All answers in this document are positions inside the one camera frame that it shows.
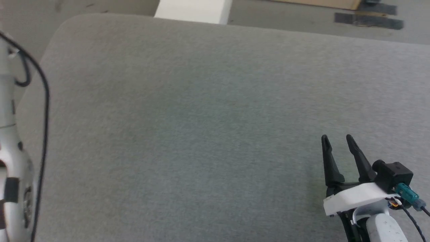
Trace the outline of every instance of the black cable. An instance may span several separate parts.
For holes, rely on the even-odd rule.
[[[39,66],[37,61],[26,50],[24,50],[24,48],[22,48],[15,41],[9,39],[1,31],[0,31],[0,38],[4,39],[8,44],[18,49],[19,52],[22,55],[24,55],[25,58],[31,62],[31,64],[33,64],[33,66],[36,68],[37,72],[39,73],[43,83],[43,87],[45,88],[45,111],[44,111],[44,125],[43,125],[42,160],[40,162],[39,180],[37,185],[36,207],[34,209],[34,226],[33,226],[33,231],[31,232],[31,240],[30,240],[31,242],[34,242],[34,238],[36,236],[37,219],[39,217],[40,198],[42,196],[42,184],[43,184],[43,174],[45,172],[46,150],[48,147],[49,85],[42,68]]]
[[[421,209],[430,217],[430,212],[425,207],[421,207]]]
[[[20,82],[15,78],[15,84],[20,87],[26,87],[30,85],[31,82],[30,68],[28,67],[27,57],[25,56],[25,54],[21,51],[18,51],[18,55],[21,58],[22,66],[24,67],[25,81]]]
[[[399,205],[402,209],[403,209],[403,211],[405,211],[405,213],[406,213],[406,215],[411,219],[411,221],[414,223],[414,225],[415,225],[415,228],[417,228],[417,230],[418,230],[418,233],[420,233],[420,236],[421,236],[421,238],[423,239],[423,241],[424,242],[427,242],[426,241],[426,238],[424,237],[424,234],[423,234],[423,232],[421,231],[421,229],[420,229],[420,227],[418,226],[418,223],[417,223],[417,221],[414,219],[414,217],[412,217],[412,215],[409,213],[409,211],[405,208],[405,206],[403,206],[403,205]]]

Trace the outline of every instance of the floor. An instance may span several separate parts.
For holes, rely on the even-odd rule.
[[[153,16],[159,0],[3,0],[4,29],[40,59],[51,36],[66,19],[92,12],[114,12]],[[398,6],[405,21],[402,30],[365,28],[334,23],[335,12],[348,12],[317,6],[273,2],[269,0],[233,0],[229,24],[290,31],[332,34],[405,43],[430,44],[430,1],[382,0]],[[22,78],[19,61],[12,71]],[[17,89],[16,95],[23,90]]]
[[[233,0],[229,24],[430,44],[430,25],[428,24],[430,1],[381,0],[381,2],[397,6],[398,15],[391,18],[405,21],[405,27],[402,30],[338,24],[333,22],[334,13],[350,11],[267,0]]]

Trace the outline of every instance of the gray table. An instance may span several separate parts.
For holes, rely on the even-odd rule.
[[[345,241],[320,138],[400,161],[430,202],[430,47],[96,14],[64,23],[38,241]],[[40,159],[39,79],[18,108]],[[410,241],[419,236],[393,212]],[[412,211],[430,238],[430,220]]]

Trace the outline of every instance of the teal connector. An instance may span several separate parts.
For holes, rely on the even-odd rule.
[[[395,192],[399,194],[401,198],[408,201],[410,204],[414,204],[415,201],[420,198],[418,194],[412,191],[412,189],[404,183],[397,184]]]

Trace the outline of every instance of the white block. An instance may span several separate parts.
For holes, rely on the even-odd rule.
[[[156,18],[227,24],[232,0],[160,0]]]

